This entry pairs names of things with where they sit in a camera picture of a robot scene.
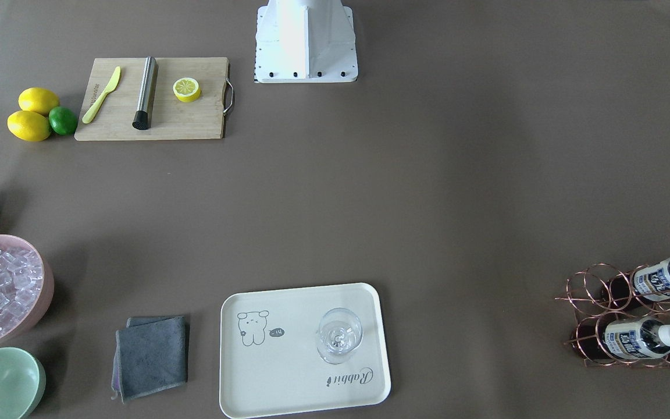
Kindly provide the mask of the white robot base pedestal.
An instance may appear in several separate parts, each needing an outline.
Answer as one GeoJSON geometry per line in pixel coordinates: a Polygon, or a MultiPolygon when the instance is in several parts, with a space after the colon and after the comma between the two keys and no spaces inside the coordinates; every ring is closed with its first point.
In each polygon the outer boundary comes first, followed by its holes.
{"type": "Polygon", "coordinates": [[[256,16],[256,83],[358,79],[353,10],[342,2],[269,1],[256,16]]]}

